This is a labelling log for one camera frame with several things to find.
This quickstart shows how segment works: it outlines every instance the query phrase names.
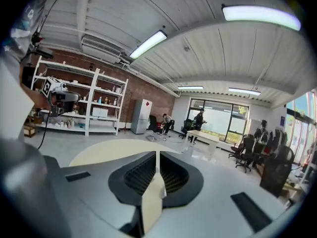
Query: air conditioner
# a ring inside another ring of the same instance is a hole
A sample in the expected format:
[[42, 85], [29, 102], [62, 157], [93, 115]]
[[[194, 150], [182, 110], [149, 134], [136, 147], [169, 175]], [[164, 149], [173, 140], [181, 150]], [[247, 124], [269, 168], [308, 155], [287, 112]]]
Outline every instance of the air conditioner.
[[85, 35], [81, 41], [83, 52], [87, 55], [102, 59], [110, 63], [121, 61], [120, 48], [99, 38]]

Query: refrigerator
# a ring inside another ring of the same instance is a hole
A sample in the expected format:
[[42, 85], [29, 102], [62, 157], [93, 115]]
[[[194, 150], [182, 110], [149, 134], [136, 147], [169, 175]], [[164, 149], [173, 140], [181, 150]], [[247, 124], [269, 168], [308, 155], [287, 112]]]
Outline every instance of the refrigerator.
[[135, 134], [144, 134], [147, 130], [148, 120], [152, 108], [152, 102], [148, 100], [136, 101], [131, 131]]

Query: white floor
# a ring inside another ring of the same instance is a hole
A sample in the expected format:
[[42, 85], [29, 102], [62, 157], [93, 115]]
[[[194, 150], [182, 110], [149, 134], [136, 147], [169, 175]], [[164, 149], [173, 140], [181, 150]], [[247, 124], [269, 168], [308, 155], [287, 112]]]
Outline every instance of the white floor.
[[[35, 147], [38, 147], [41, 144], [43, 132], [41, 128], [39, 128], [39, 132], [32, 138], [25, 138], [25, 142], [31, 144]], [[166, 141], [161, 140], [158, 142], [159, 144], [163, 144], [179, 153], [182, 151], [183, 143], [185, 139], [181, 139], [177, 133], [170, 131], [168, 133], [170, 137], [166, 137]], [[64, 131], [52, 130], [48, 129], [46, 131], [46, 135], [44, 138], [44, 142], [40, 148], [40, 151], [43, 155], [49, 155], [55, 157], [61, 167], [67, 167], [70, 162], [79, 154], [81, 151], [86, 149], [89, 146], [97, 144], [106, 140], [115, 140], [115, 139], [141, 139], [146, 140], [146, 135], [135, 135], [130, 131], [124, 132], [123, 130], [119, 132], [118, 136], [114, 136], [111, 134], [92, 134], [89, 137], [85, 137], [82, 133], [76, 132], [68, 132]], [[204, 153], [208, 148], [207, 144], [201, 143], [197, 141], [193, 149], [193, 157], [202, 158]], [[234, 158], [228, 158], [228, 152], [222, 151], [220, 149], [216, 149], [213, 154], [210, 162], [221, 165], [225, 168], [229, 168], [234, 170], [235, 172], [244, 173], [244, 169], [242, 167], [235, 168], [235, 160]], [[257, 174], [255, 170], [251, 172], [247, 172], [245, 174], [246, 182], [252, 182], [255, 185], [260, 184], [260, 176]]]

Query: red brick wall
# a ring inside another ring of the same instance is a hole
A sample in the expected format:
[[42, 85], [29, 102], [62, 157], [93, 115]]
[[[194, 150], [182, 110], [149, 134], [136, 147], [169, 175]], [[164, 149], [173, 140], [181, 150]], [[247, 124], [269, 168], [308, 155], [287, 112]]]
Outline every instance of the red brick wall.
[[[33, 56], [32, 62], [33, 66], [36, 65], [36, 62], [38, 61], [39, 56]], [[50, 61], [55, 61], [59, 63], [63, 63], [64, 61], [68, 65], [77, 66], [84, 69], [89, 69], [89, 66], [91, 63], [93, 63], [93, 71], [96, 70], [96, 68], [100, 69], [100, 72], [105, 72], [105, 75], [118, 78], [122, 81], [125, 81], [126, 79], [129, 79], [127, 90], [125, 92], [125, 97], [123, 100], [123, 107], [121, 111], [121, 122], [131, 122], [133, 111], [135, 107], [136, 100], [140, 99], [146, 99], [153, 102], [151, 114], [156, 116], [158, 120], [161, 120], [162, 114], [166, 113], [168, 115], [172, 114], [172, 109], [174, 106], [175, 97], [171, 96], [170, 94], [164, 92], [163, 90], [157, 88], [156, 86], [153, 86], [152, 84], [124, 71], [123, 69], [119, 69], [116, 67], [113, 67], [111, 65], [107, 65], [105, 63], [101, 63], [97, 60], [81, 56], [78, 54], [65, 52], [65, 51], [54, 51], [54, 59]], [[39, 68], [39, 74], [40, 72], [43, 72], [45, 69], [45, 66], [42, 64]], [[86, 82], [89, 85], [92, 82], [92, 78], [78, 75], [74, 73], [68, 73], [64, 71], [59, 70], [52, 70], [48, 69], [46, 76], [55, 76], [58, 79], [63, 80], [78, 80], [79, 82]], [[41, 88], [43, 81], [36, 82], [35, 87]], [[97, 86], [101, 86], [103, 89], [108, 88], [109, 90], [112, 90], [113, 84], [107, 83], [104, 81], [98, 80]], [[70, 87], [67, 86], [69, 91], [74, 91], [79, 93], [81, 96], [85, 96], [89, 93], [89, 90], [78, 88], [78, 87]], [[108, 100], [112, 100], [112, 102], [115, 99], [115, 96], [95, 92], [93, 100], [99, 99], [99, 97], [102, 97], [102, 100], [105, 99], [105, 97], [108, 98]], [[109, 108], [109, 114], [114, 114], [114, 109]]]

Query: metal shelving unit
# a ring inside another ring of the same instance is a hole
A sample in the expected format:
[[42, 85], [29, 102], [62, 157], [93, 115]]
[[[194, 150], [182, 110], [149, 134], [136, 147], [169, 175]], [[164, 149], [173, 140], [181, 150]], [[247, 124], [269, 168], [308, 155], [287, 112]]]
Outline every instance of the metal shelving unit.
[[[120, 115], [121, 115], [121, 110], [122, 110], [122, 104], [123, 104], [123, 99], [126, 91], [126, 87], [128, 84], [128, 79], [126, 81], [122, 81], [117, 78], [113, 78], [104, 74], [100, 73], [100, 69], [96, 69], [96, 71], [90, 71], [86, 70], [83, 68], [75, 67], [72, 65], [67, 65], [65, 63], [58, 63], [58, 62], [52, 62], [52, 61], [46, 61], [42, 60], [42, 57], [39, 58], [39, 61], [36, 65], [34, 74], [33, 74], [33, 79], [32, 79], [32, 84], [31, 88], [33, 88], [34, 82], [37, 80], [45, 80], [45, 76], [38, 76], [38, 68], [40, 64], [44, 64], [47, 68], [49, 69], [55, 69], [55, 70], [62, 70], [74, 74], [79, 74], [83, 75], [86, 77], [92, 78], [92, 84], [89, 85], [84, 85], [80, 83], [72, 83], [66, 80], [62, 80], [66, 85], [69, 86], [74, 86], [74, 87], [80, 87], [80, 88], [85, 88], [89, 90], [89, 95], [88, 95], [88, 100], [80, 100], [80, 103], [86, 103], [87, 104], [87, 109], [86, 109], [86, 115], [79, 115], [79, 114], [73, 114], [73, 113], [64, 113], [62, 116], [65, 117], [74, 117], [74, 118], [79, 118], [79, 119], [85, 119], [85, 128], [80, 128], [80, 127], [74, 127], [74, 128], [61, 128], [61, 127], [56, 127], [52, 124], [48, 124], [48, 128], [52, 129], [59, 129], [59, 130], [69, 130], [69, 131], [80, 131], [80, 132], [85, 132], [86, 136], [89, 136], [89, 132], [103, 132], [103, 133], [115, 133], [115, 135], [118, 135], [118, 130], [119, 130], [119, 121], [120, 121]], [[116, 93], [107, 89], [103, 89], [100, 87], [97, 87], [97, 81], [106, 81], [111, 84], [114, 84], [116, 86], [121, 87], [121, 93]], [[97, 103], [93, 102], [93, 96], [94, 92], [102, 92], [106, 93], [109, 95], [113, 95], [117, 97], [117, 106], [114, 105], [109, 105], [109, 104], [103, 104], [103, 103]], [[107, 107], [107, 108], [114, 108], [115, 109], [115, 116], [108, 116], [107, 118], [104, 117], [94, 117], [90, 115], [90, 111], [92, 108], [92, 105], [100, 106], [100, 107]], [[41, 110], [41, 112], [48, 113], [48, 110]], [[112, 125], [103, 125], [102, 122], [111, 122]], [[45, 127], [45, 124], [38, 124], [37, 126], [39, 127]]]

